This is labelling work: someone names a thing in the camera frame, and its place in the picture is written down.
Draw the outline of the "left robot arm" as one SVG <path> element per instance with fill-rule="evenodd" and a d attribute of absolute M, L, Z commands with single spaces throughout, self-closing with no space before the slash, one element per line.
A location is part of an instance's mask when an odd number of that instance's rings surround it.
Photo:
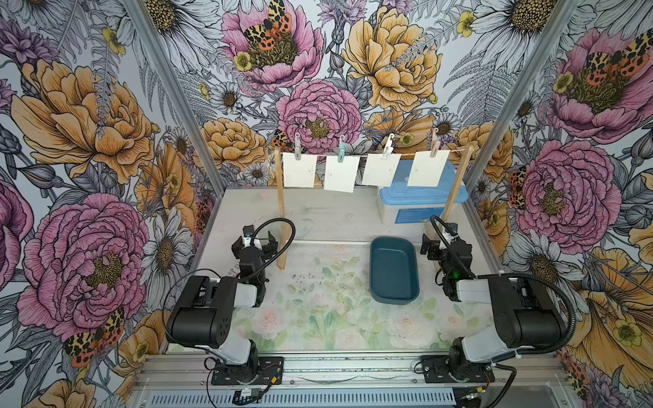
<path fill-rule="evenodd" d="M 263 266 L 279 251 L 272 234 L 260 239 L 254 233 L 252 225 L 245 226 L 231 250 L 244 275 L 257 275 L 244 283 L 238 276 L 191 276 L 166 324 L 170 343 L 207 352 L 217 360 L 215 373 L 237 384 L 256 381 L 262 369 L 255 342 L 231 328 L 233 314 L 263 303 L 267 283 Z"/>

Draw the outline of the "white postcard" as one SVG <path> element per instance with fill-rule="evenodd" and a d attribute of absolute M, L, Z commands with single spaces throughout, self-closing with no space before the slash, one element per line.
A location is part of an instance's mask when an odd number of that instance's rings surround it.
<path fill-rule="evenodd" d="M 297 158 L 292 153 L 283 153 L 283 185 L 287 188 L 308 188 L 315 186 L 318 156 L 301 154 Z"/>
<path fill-rule="evenodd" d="M 382 154 L 370 154 L 367 156 L 362 184 L 380 188 L 390 187 L 394 180 L 401 155 L 393 154 L 389 160 L 382 160 Z"/>
<path fill-rule="evenodd" d="M 340 161 L 338 156 L 326 158 L 324 189 L 343 193 L 352 193 L 358 173 L 360 158 L 344 156 Z"/>
<path fill-rule="evenodd" d="M 435 188 L 447 165 L 450 151 L 420 151 L 414 155 L 411 171 L 407 179 L 408 187 Z"/>

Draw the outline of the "teal clothespin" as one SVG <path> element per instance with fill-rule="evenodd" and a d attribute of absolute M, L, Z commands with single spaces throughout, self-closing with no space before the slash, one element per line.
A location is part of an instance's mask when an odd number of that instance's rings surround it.
<path fill-rule="evenodd" d="M 345 136 L 341 135 L 338 138 L 338 163 L 343 163 L 345 161 L 345 153 L 346 153 Z"/>

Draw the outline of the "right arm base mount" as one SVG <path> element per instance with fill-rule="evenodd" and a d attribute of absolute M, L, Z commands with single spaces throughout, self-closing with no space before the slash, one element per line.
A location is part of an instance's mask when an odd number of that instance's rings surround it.
<path fill-rule="evenodd" d="M 424 355 L 413 367 L 427 384 L 491 384 L 495 376 L 491 367 L 479 363 L 452 363 L 445 355 Z"/>

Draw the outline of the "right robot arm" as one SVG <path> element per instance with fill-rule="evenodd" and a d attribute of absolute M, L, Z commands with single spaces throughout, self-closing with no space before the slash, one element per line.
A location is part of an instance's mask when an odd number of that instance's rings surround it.
<path fill-rule="evenodd" d="M 486 304 L 493 323 L 456 338 L 446 355 L 421 357 L 415 369 L 425 381 L 492 381 L 493 367 L 522 355 L 553 353 L 576 331 L 571 299 L 544 278 L 522 273 L 475 275 L 472 246 L 459 237 L 424 236 L 420 253 L 440 266 L 436 277 L 454 303 Z"/>

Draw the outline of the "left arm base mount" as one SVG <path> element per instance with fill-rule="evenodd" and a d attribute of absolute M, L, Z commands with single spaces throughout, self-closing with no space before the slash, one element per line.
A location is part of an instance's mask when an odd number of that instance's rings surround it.
<path fill-rule="evenodd" d="M 245 365 L 219 363 L 210 377 L 213 386 L 275 386 L 282 384 L 285 359 L 264 356 L 250 359 Z"/>

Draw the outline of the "pink clothespin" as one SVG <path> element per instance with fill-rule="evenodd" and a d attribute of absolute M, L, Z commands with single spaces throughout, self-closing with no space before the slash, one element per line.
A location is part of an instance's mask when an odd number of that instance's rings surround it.
<path fill-rule="evenodd" d="M 435 157 L 439 149 L 440 149 L 440 139 L 438 137 L 437 130 L 432 129 L 430 157 L 431 158 Z"/>

